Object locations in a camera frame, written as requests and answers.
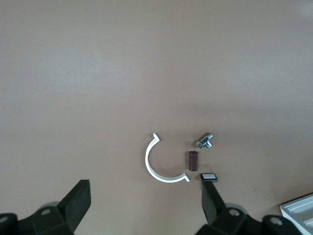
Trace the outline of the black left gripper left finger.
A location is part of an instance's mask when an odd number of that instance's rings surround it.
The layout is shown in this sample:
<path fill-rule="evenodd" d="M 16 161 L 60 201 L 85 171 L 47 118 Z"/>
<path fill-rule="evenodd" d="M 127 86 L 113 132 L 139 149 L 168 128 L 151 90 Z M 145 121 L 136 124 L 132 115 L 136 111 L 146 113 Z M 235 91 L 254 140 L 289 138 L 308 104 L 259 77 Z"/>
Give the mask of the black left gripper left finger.
<path fill-rule="evenodd" d="M 91 206 L 90 180 L 80 180 L 60 201 L 42 205 L 22 220 L 14 213 L 0 215 L 2 235 L 73 235 Z"/>

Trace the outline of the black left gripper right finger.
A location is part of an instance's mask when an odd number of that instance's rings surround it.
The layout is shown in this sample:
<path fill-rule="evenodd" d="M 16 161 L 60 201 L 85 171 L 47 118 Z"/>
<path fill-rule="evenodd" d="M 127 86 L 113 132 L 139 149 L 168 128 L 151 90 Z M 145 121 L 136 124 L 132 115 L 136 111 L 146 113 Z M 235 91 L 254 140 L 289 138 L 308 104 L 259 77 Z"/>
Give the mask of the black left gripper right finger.
<path fill-rule="evenodd" d="M 213 182 L 202 183 L 202 209 L 207 220 L 198 235 L 300 235 L 288 219 L 266 215 L 257 221 L 241 209 L 225 204 Z"/>

